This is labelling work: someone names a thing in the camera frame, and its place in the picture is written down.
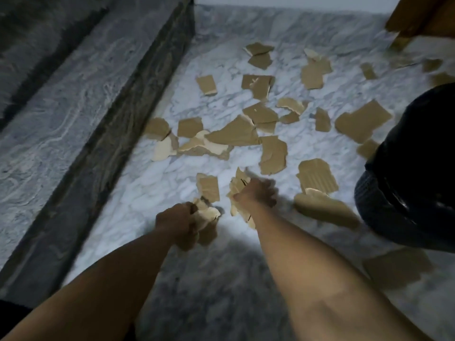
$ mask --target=white marble floor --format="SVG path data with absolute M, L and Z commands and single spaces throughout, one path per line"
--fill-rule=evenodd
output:
M 429 89 L 421 66 L 391 70 L 382 49 L 371 46 L 354 51 L 337 51 L 337 46 L 311 46 L 311 42 L 292 43 L 278 39 L 273 63 L 261 71 L 247 63 L 242 47 L 251 38 L 242 36 L 200 35 L 190 47 L 154 115 L 165 118 L 177 133 L 179 119 L 200 116 L 204 127 L 214 131 L 254 104 L 251 92 L 241 89 L 243 74 L 271 74 L 276 83 L 268 106 L 275 108 L 280 97 L 309 99 L 312 102 L 300 121 L 278 124 L 276 134 L 287 142 L 287 168 L 271 176 L 276 180 L 283 215 L 343 253 L 354 265 L 397 246 L 379 239 L 362 228 L 351 232 L 331 224 L 317 223 L 292 210 L 286 200 L 300 192 L 296 178 L 302 160 L 322 158 L 330 164 L 339 191 L 333 197 L 354 210 L 354 185 L 360 177 L 364 159 L 356 154 L 357 144 L 339 134 L 314 131 L 311 115 L 316 107 L 326 109 L 334 120 L 345 111 L 354 111 L 377 99 L 398 118 L 406 105 Z M 328 56 L 334 72 L 325 76 L 321 90 L 307 91 L 300 82 L 300 68 L 306 64 L 304 48 Z M 359 65 L 371 62 L 378 80 L 365 80 Z M 218 88 L 213 97 L 202 96 L 195 78 L 212 74 Z M 395 124 L 392 119 L 375 131 L 381 141 Z M 117 247 L 143 234 L 151 227 L 156 213 L 175 203 L 197 197 L 198 172 L 218 176 L 221 201 L 215 206 L 226 212 L 218 224 L 218 237 L 207 248 L 197 246 L 189 253 L 172 249 L 156 285 L 139 318 L 142 340 L 293 340 L 283 302 L 265 264 L 257 233 L 242 219 L 231 217 L 225 195 L 236 168 L 248 167 L 259 173 L 261 146 L 236 147 L 229 161 L 214 157 L 170 157 L 152 162 L 155 142 L 142 138 L 124 169 L 82 251 L 65 282 Z M 438 341 L 455 338 L 455 256 L 427 252 L 435 272 L 405 289 L 387 292 L 392 302 L 420 328 Z

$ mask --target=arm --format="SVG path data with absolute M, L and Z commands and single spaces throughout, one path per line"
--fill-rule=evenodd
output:
M 155 229 L 85 270 L 34 309 L 4 341 L 122 340 L 175 238 L 189 233 L 190 205 L 156 216 Z
M 300 340 L 430 340 L 337 251 L 276 215 L 269 187 L 252 179 L 234 198 L 256 224 Z

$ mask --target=hand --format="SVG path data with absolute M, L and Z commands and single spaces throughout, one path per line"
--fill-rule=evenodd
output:
M 236 200 L 242 207 L 248 210 L 251 203 L 259 203 L 268 207 L 273 207 L 277 204 L 274 198 L 275 191 L 272 188 L 270 180 L 261 181 L 257 178 L 251 178 L 251 181 L 245 188 L 234 195 Z
M 190 215 L 194 212 L 191 202 L 179 203 L 156 215 L 155 229 L 176 238 L 191 233 Z

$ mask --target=person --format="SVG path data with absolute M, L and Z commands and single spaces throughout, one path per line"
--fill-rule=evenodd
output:
M 430 340 L 337 251 L 277 215 L 269 181 L 251 179 L 235 200 L 254 219 L 297 339 Z M 4 341 L 122 340 L 178 237 L 191 204 L 156 216 L 155 229 L 85 270 L 31 311 Z

